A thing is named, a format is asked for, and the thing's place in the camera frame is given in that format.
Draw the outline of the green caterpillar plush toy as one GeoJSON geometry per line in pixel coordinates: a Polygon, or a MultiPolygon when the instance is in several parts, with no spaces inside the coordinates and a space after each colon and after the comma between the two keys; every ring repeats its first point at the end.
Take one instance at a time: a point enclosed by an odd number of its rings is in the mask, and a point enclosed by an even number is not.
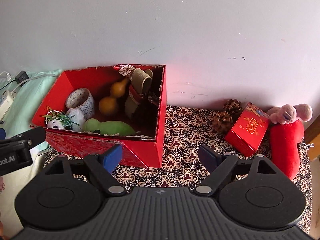
{"type": "Polygon", "coordinates": [[[135,130],[128,124],[122,121],[105,121],[100,122],[97,119],[88,119],[82,126],[84,132],[100,131],[102,135],[118,135],[130,136],[135,135],[135,130]]]}

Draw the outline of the white fluffy panda fan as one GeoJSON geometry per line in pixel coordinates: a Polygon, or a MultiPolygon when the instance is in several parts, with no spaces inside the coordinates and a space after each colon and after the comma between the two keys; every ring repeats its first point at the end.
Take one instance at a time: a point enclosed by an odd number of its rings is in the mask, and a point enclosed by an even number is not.
{"type": "Polygon", "coordinates": [[[70,108],[67,113],[63,111],[53,110],[47,106],[44,122],[47,128],[52,129],[65,129],[68,131],[82,132],[82,127],[87,120],[82,111],[74,108],[70,108]]]}

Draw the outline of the brown gourd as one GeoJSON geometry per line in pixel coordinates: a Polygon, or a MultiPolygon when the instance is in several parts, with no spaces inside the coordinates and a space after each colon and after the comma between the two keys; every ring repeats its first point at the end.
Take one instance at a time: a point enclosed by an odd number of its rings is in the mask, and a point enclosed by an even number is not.
{"type": "Polygon", "coordinates": [[[129,79],[125,79],[115,82],[110,88],[110,95],[102,98],[99,101],[99,111],[105,116],[115,115],[119,110],[118,99],[123,97],[126,92],[129,79]]]}

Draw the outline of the large printed tape roll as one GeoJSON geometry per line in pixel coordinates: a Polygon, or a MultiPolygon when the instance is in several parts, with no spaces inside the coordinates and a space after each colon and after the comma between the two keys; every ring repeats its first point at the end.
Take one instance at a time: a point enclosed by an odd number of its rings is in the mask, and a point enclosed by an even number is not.
{"type": "Polygon", "coordinates": [[[79,88],[71,92],[65,101],[67,109],[80,110],[85,119],[90,119],[94,115],[94,99],[87,88],[79,88]]]}

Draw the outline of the beige scroll ornament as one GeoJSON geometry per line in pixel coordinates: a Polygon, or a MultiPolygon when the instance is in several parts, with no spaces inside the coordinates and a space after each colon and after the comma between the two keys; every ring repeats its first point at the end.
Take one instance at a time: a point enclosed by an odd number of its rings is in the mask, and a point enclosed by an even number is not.
{"type": "Polygon", "coordinates": [[[130,64],[117,65],[114,70],[131,81],[129,95],[125,102],[125,113],[131,118],[142,100],[147,96],[152,84],[153,71],[151,69],[142,70],[130,64]]]}

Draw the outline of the small red gift box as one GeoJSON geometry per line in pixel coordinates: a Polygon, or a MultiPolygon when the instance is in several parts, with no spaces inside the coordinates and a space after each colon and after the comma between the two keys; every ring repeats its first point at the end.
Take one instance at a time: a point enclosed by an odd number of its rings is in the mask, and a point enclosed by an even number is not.
{"type": "Polygon", "coordinates": [[[269,124],[270,116],[249,102],[225,140],[245,157],[251,157],[257,152],[269,124]]]}

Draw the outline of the brown pine cone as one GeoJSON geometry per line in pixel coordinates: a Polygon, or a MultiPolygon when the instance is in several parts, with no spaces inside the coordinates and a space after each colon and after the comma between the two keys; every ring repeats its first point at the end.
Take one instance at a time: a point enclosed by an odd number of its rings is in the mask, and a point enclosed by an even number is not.
{"type": "Polygon", "coordinates": [[[233,126],[233,118],[227,111],[214,113],[212,122],[213,129],[222,134],[228,133],[233,126]]]}
{"type": "Polygon", "coordinates": [[[241,101],[237,99],[229,99],[223,104],[223,110],[227,111],[229,115],[236,119],[242,113],[241,101]]]}

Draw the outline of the white power strip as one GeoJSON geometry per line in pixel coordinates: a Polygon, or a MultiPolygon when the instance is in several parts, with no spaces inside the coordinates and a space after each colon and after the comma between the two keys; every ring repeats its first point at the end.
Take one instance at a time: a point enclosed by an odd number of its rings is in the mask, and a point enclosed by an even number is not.
{"type": "Polygon", "coordinates": [[[3,119],[3,117],[8,112],[9,108],[12,106],[14,101],[14,95],[11,91],[6,90],[1,95],[1,104],[0,104],[0,119],[3,119]]]}

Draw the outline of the large red cardboard box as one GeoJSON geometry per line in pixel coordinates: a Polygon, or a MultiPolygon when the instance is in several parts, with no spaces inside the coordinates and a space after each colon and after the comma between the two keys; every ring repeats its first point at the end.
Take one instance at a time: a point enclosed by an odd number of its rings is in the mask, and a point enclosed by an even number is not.
{"type": "Polygon", "coordinates": [[[89,67],[65,70],[54,82],[43,98],[31,120],[31,127],[41,126],[46,130],[46,140],[53,148],[77,157],[89,154],[101,154],[118,144],[123,149],[122,164],[141,167],[160,167],[164,140],[165,111],[167,103],[166,69],[164,65],[138,65],[142,70],[151,69],[153,79],[147,96],[142,100],[132,117],[125,113],[125,102],[129,95],[127,84],[125,95],[118,99],[119,110],[115,115],[105,116],[99,111],[99,101],[110,95],[111,86],[125,79],[114,70],[115,66],[89,67]],[[67,113],[65,101],[76,89],[87,88],[94,99],[93,119],[100,122],[122,121],[135,130],[135,135],[102,135],[100,131],[75,132],[65,129],[47,128],[44,117],[47,106],[56,111],[67,113]]]}

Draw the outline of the pale green cloth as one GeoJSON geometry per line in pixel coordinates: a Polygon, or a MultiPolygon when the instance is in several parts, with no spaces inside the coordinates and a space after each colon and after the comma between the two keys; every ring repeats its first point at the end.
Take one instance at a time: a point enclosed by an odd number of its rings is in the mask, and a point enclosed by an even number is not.
{"type": "Polygon", "coordinates": [[[18,87],[16,82],[6,90],[14,93],[14,100],[6,115],[1,128],[6,137],[10,138],[30,129],[31,120],[62,70],[48,72],[27,72],[29,81],[18,87]]]}

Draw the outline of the black power adapter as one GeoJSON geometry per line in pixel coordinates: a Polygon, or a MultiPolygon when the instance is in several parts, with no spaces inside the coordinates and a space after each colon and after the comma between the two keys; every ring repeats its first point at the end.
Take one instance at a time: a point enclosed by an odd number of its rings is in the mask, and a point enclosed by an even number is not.
{"type": "Polygon", "coordinates": [[[29,76],[27,74],[27,72],[25,71],[20,71],[18,74],[15,75],[14,79],[16,81],[17,84],[22,83],[24,80],[28,79],[29,76]]]}

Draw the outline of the pink plush mouse toy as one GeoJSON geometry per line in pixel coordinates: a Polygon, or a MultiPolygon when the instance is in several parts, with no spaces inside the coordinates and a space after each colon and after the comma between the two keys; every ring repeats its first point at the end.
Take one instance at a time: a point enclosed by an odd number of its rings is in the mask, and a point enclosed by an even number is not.
{"type": "Polygon", "coordinates": [[[298,119],[308,122],[312,118],[312,107],[308,104],[283,105],[282,107],[272,107],[267,111],[270,120],[274,124],[291,124],[298,119]]]}

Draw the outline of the wooden door frame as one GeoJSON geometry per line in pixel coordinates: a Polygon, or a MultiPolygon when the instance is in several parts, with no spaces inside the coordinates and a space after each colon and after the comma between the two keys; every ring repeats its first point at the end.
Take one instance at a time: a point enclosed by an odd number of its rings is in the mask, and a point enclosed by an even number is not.
{"type": "Polygon", "coordinates": [[[304,133],[305,143],[307,145],[314,144],[314,147],[309,148],[308,155],[310,160],[319,156],[319,117],[306,129],[304,133]]]}

